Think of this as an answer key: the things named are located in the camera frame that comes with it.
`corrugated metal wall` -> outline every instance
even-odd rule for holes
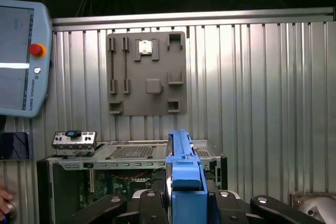
[[[165,139],[185,128],[223,150],[229,188],[244,199],[335,192],[336,23],[184,23],[58,27],[41,114],[9,118],[5,130],[31,132],[39,159],[53,153],[55,131],[95,130],[102,141],[122,141]],[[110,116],[106,35],[172,29],[187,35],[188,115]],[[17,192],[15,223],[37,223],[35,164],[0,162],[2,174],[0,183]]]

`red wire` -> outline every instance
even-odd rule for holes
[[[136,176],[134,176],[134,177],[119,177],[119,176],[117,176],[117,175],[115,175],[115,174],[112,174],[112,176],[115,177],[115,178],[118,178],[118,179],[131,180],[131,179],[133,179],[133,178],[141,177],[142,175],[144,175],[144,174],[146,174],[146,173],[147,173],[147,171],[145,171],[145,172],[143,172],[143,173],[140,173],[140,174],[138,174],[138,175],[136,175]]]

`small screw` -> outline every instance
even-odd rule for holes
[[[112,201],[113,203],[117,203],[117,202],[120,201],[120,198],[119,198],[119,197],[113,197],[113,198],[111,199],[111,201]]]
[[[150,192],[147,193],[147,196],[150,196],[150,197],[155,196],[155,192],[150,191]]]
[[[223,197],[227,197],[229,196],[229,193],[227,191],[221,191],[220,195],[222,195]]]
[[[265,204],[267,202],[267,199],[260,197],[258,198],[258,201],[262,204]]]

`metal bolt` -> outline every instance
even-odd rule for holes
[[[41,69],[40,68],[34,68],[34,73],[38,74],[41,72]]]
[[[267,199],[260,197],[258,198],[258,201],[262,204],[265,204],[267,202]]]
[[[227,197],[229,196],[229,193],[227,191],[221,191],[220,195],[222,195],[223,197]]]
[[[155,192],[150,191],[150,192],[147,193],[147,196],[150,196],[150,197],[155,196]]]
[[[113,197],[113,198],[111,199],[111,201],[112,201],[113,203],[117,203],[117,202],[120,201],[120,198],[116,196],[116,197]]]

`human hand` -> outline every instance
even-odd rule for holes
[[[9,213],[9,208],[5,200],[11,200],[13,196],[0,188],[0,221],[5,219],[5,215]]]

